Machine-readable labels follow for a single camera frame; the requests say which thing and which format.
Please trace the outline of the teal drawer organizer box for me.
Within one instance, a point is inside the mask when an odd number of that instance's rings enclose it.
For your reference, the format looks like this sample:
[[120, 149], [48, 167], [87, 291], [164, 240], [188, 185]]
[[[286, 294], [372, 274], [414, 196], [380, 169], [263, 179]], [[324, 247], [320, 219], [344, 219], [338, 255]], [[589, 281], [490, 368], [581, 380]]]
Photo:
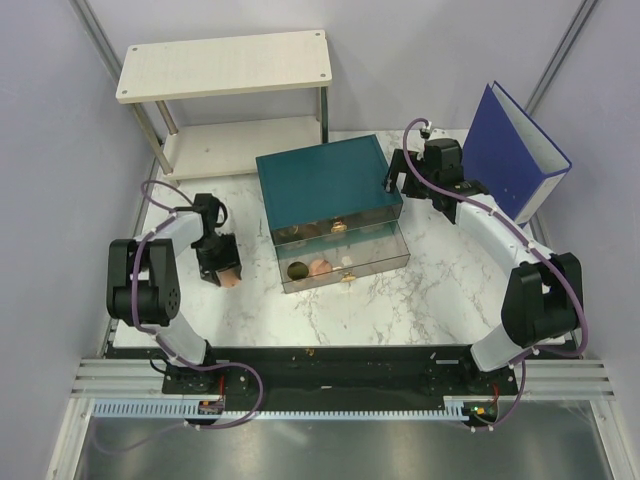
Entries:
[[389, 164], [374, 134], [260, 156], [256, 166], [270, 234], [402, 200], [383, 189]]

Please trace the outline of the pink round compact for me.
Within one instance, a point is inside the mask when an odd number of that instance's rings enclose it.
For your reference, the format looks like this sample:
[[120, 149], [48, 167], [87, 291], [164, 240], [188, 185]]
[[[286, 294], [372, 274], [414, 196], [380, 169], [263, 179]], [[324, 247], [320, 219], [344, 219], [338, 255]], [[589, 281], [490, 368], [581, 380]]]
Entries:
[[333, 267], [326, 259], [315, 259], [309, 264], [309, 273], [311, 276], [327, 274], [333, 271]]
[[220, 286], [223, 288], [233, 288], [241, 282], [241, 278], [233, 269], [218, 271], [217, 277], [219, 279]]

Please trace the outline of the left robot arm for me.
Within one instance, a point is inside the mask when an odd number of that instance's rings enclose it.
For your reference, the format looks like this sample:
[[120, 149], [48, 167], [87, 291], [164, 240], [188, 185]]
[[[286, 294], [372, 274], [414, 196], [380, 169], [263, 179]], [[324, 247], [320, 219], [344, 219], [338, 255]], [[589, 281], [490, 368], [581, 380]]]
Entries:
[[181, 313], [177, 258], [195, 253], [200, 279], [221, 288], [241, 281], [236, 237], [219, 233], [227, 207], [211, 194], [198, 194], [189, 206], [176, 207], [145, 235], [111, 242], [108, 251], [106, 307], [111, 318], [148, 335], [171, 364], [187, 367], [185, 382], [208, 393], [219, 382], [219, 369], [206, 358], [208, 342]]

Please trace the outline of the gold round jar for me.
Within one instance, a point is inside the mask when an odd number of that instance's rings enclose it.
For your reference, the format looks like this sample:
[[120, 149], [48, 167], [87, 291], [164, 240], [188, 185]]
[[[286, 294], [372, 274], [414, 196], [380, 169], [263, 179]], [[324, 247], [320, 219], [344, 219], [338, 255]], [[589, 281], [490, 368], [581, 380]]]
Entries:
[[300, 281], [309, 276], [309, 267], [303, 262], [295, 261], [287, 267], [286, 273], [291, 281]]

